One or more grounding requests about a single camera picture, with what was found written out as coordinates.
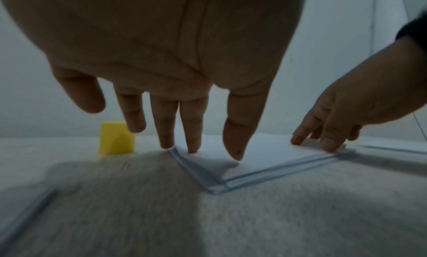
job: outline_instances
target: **yellow cube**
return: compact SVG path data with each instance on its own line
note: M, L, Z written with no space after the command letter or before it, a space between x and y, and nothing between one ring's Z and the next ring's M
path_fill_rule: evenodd
M117 155L135 151L135 134L128 130L126 122L108 121L101 125L99 153Z

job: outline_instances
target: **hand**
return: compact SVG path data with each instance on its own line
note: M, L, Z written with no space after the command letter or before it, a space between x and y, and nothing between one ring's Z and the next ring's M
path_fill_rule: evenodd
M201 145L213 84L230 91L224 145L242 159L304 0L3 0L45 52L81 109L101 112L97 77L111 81L132 132L149 92L160 144L173 146L180 110L190 153Z
M399 119L427 103L427 56L402 38L329 86L293 134L300 145L309 135L336 151L360 129Z

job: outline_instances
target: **finger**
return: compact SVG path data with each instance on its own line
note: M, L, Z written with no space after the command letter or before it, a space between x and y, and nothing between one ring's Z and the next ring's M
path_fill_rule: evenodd
M120 86L114 86L114 90L129 131L133 133L144 131L147 124L142 110L142 93Z
M154 124L159 136L160 146L169 149L174 145L173 130L178 110L177 100L168 100L160 96L150 95Z
M310 135L310 139L315 139L315 140L319 139L320 136L322 135L322 131L323 131L323 127L322 126L317 127L317 129L315 129L312 132L312 134Z
M320 143L323 150L335 152L350 136L350 131L368 111L368 104L356 105L337 100L323 126Z
M329 113L329 109L323 107L320 103L316 103L294 131L290 142L293 145L300 145L310 134L325 123Z
M209 96L196 100L183 100L179 103L189 153L197 152L201 146L203 116L208 108L208 102Z
M99 113L105 109L105 99L96 77L56 66L52 66L52 72L70 99L83 111Z
M230 156L241 160L264 111L270 85L258 94L230 91L223 142Z
M350 134L348 136L349 141L355 141L359 138L360 130L362 129L361 125L354 125L353 128L350 130Z

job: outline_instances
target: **dark sleeve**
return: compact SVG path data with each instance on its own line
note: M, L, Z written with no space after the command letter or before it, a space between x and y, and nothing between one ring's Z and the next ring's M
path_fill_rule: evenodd
M396 40L405 36L411 37L427 52L427 12L402 27L397 33Z

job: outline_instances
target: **fingernail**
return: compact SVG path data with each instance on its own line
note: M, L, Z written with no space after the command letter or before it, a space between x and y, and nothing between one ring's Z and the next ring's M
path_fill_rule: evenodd
M322 146L322 149L328 151L328 152L333 152L337 149L337 142L335 142L334 140L328 139L328 138L324 138L320 141L320 144Z

